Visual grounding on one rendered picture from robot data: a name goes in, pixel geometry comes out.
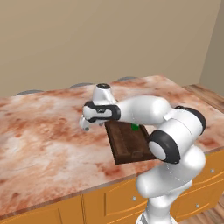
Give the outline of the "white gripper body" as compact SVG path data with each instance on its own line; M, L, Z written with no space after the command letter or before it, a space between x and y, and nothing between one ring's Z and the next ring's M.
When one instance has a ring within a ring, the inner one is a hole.
M104 121L96 121L95 124L98 124L99 126L102 126L104 124ZM85 130L85 131L89 131L90 126L92 125L91 122L89 122L84 115L80 116L80 120L79 120L79 125L80 127Z

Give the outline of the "dark brown wooden tray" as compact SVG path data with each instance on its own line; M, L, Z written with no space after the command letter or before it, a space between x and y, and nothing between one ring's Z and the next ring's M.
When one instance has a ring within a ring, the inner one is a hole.
M148 145L149 134L143 125L132 129L128 122L104 123L108 140L117 165L154 160Z

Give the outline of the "orange drawer front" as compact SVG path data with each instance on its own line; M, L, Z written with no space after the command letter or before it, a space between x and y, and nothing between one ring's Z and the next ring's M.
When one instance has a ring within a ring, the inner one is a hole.
M198 190L185 192L180 195L173 205L176 207L172 214L176 221L182 221L209 208L215 207L224 191L224 179Z
M220 180L224 176L224 149L206 154L206 165L202 172L193 180L195 185L205 184L209 181Z
M105 214L115 215L132 212L145 205L147 199L137 190L137 179L132 178L112 185L105 192Z

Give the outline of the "narrow orange cupboard panel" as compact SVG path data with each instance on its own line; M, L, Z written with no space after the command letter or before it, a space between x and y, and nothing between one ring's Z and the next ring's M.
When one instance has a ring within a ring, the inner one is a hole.
M105 190L96 189L82 194L86 224L107 224L105 216Z

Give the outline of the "orange cupboard door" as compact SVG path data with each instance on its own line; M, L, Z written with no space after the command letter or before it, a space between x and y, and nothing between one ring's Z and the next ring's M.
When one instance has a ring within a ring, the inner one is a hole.
M0 224L84 224L81 196L17 214Z

